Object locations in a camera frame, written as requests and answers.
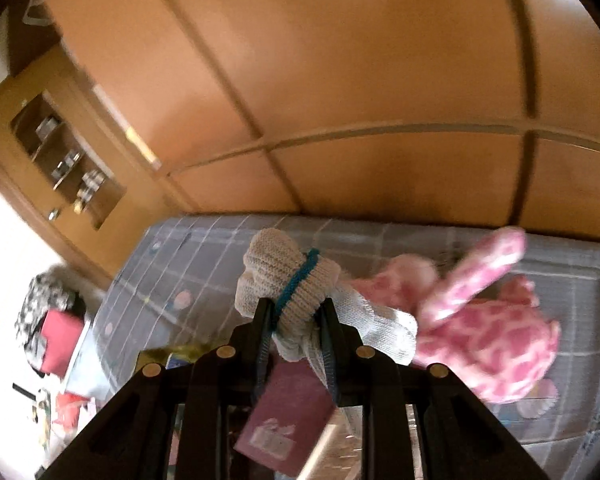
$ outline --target cabinet door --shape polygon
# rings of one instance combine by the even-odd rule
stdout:
[[[24,147],[11,131],[12,119],[33,99],[42,94],[46,83],[59,76],[71,63],[59,47],[52,48],[29,65],[16,78],[8,77],[0,85],[0,167],[26,197],[30,207],[45,218],[64,201],[53,192],[48,180],[30,160]]]
[[[49,222],[45,230],[78,257],[89,260],[113,278],[132,252],[142,233],[157,221],[179,213],[149,174],[135,167],[124,152],[116,149],[105,121],[80,96],[72,79],[73,67],[55,47],[0,86],[0,165],[14,186],[26,197],[37,220]],[[43,94],[71,129],[84,138],[93,152],[111,170],[123,188],[123,196],[97,228],[90,216],[76,214],[72,200],[53,190],[41,168],[32,162],[24,146],[11,131],[13,118],[33,99]],[[47,220],[53,211],[56,218]]]
[[[107,124],[98,120],[97,111],[81,97],[71,73],[64,73],[50,81],[46,91],[74,133],[85,140],[94,156],[110,170],[113,179],[122,188],[122,197],[101,225],[94,225],[86,211],[76,214],[69,205],[55,220],[55,228],[115,275],[145,229],[178,215],[180,211],[148,173],[134,166],[128,154],[112,149],[115,134],[109,131]]]
[[[506,224],[520,138],[425,132],[323,140],[273,151],[306,211],[423,223]]]
[[[540,139],[520,225],[600,238],[600,152]]]

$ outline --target pink stuffed toy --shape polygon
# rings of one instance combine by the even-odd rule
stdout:
[[[539,380],[554,362],[560,324],[543,319],[535,308],[534,284],[522,275],[505,283],[497,300],[472,300],[524,253],[525,232],[505,227],[480,240],[442,280],[432,261],[403,254],[374,278],[350,283],[372,303],[416,317],[415,365],[444,363],[489,402],[513,402],[528,394],[553,399],[536,406],[544,412],[557,391],[551,381]]]

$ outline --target bed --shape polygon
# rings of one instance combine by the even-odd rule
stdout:
[[[304,250],[319,248],[353,277],[401,253],[445,269],[485,233],[275,215],[192,216],[152,226],[94,319],[109,395],[131,377],[142,349],[220,345],[246,322],[233,308],[235,287],[251,237],[265,227],[287,232]],[[586,478],[600,460],[600,244],[529,235],[514,272],[536,282],[540,309],[561,323],[548,373],[560,398],[539,418],[523,418],[510,404],[490,408],[552,479]]]

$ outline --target wardrobe door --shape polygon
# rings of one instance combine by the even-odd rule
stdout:
[[[201,212],[298,212],[298,205],[262,151],[189,168],[174,181]]]
[[[540,139],[520,225],[600,238],[600,152]]]
[[[519,118],[507,0],[173,0],[266,136]]]
[[[424,132],[324,140],[273,151],[305,210],[324,216],[500,226],[521,139]]]

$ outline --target white knitted glove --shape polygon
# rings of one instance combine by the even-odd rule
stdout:
[[[258,232],[244,255],[244,274],[238,279],[235,307],[253,317],[260,298],[276,301],[306,257],[298,245],[277,229]],[[284,307],[273,338],[287,361],[307,357],[326,384],[314,313],[325,298],[333,300],[338,320],[358,329],[364,344],[407,365],[416,348],[417,323],[411,314],[371,305],[351,286],[338,283],[340,266],[320,256],[318,263]]]

